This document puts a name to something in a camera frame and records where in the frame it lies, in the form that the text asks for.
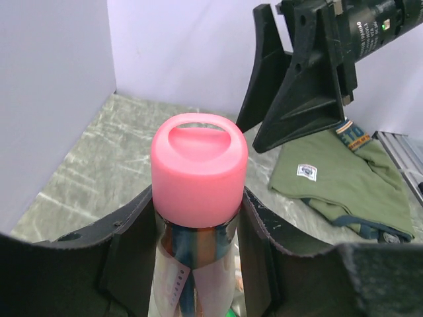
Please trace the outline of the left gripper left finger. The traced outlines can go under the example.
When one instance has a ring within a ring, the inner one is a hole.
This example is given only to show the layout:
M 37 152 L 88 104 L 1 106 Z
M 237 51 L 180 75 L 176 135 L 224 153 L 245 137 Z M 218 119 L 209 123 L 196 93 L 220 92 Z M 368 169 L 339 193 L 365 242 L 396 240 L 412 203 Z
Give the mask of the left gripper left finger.
M 2 316 L 146 316 L 155 265 L 151 189 L 55 241 L 1 236 Z

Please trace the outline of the clear pink crayon tube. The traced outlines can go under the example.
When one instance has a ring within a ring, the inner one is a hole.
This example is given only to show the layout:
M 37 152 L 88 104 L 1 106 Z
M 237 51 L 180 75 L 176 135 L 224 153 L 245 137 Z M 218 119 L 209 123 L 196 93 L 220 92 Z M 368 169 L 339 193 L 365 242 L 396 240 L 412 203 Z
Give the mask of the clear pink crayon tube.
M 160 316 L 226 316 L 248 147 L 227 118 L 169 118 L 151 144 L 158 229 L 153 296 Z

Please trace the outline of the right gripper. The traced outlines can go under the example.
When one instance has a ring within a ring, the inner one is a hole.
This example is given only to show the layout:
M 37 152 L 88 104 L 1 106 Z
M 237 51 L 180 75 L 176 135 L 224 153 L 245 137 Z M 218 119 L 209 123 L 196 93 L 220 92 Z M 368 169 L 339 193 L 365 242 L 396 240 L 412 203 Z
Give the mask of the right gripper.
M 255 7 L 254 63 L 236 121 L 242 132 L 262 122 L 258 153 L 336 125 L 354 99 L 356 63 L 422 24 L 421 1 L 282 1 L 278 12 L 293 52 L 271 5 Z

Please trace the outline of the aluminium rail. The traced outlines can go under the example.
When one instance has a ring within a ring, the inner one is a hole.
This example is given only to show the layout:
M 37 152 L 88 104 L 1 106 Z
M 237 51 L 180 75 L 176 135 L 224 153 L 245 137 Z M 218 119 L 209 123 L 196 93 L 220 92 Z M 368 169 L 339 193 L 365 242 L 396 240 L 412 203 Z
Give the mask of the aluminium rail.
M 422 139 L 384 131 L 376 131 L 373 138 L 382 144 L 422 205 Z

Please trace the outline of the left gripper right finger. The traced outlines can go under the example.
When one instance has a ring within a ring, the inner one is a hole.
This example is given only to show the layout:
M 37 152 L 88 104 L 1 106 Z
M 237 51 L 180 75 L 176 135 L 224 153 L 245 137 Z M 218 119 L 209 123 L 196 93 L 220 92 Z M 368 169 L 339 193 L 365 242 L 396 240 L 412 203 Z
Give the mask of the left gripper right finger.
M 327 244 L 249 189 L 238 239 L 248 316 L 422 315 L 421 244 Z

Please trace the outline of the green t-shirt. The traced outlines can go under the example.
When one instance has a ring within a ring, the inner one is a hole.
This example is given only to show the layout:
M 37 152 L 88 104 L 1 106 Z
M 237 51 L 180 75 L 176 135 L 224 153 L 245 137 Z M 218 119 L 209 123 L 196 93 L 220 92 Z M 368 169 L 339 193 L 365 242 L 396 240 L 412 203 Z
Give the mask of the green t-shirt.
M 403 243 L 415 237 L 403 177 L 352 120 L 284 144 L 269 187 L 364 239 Z

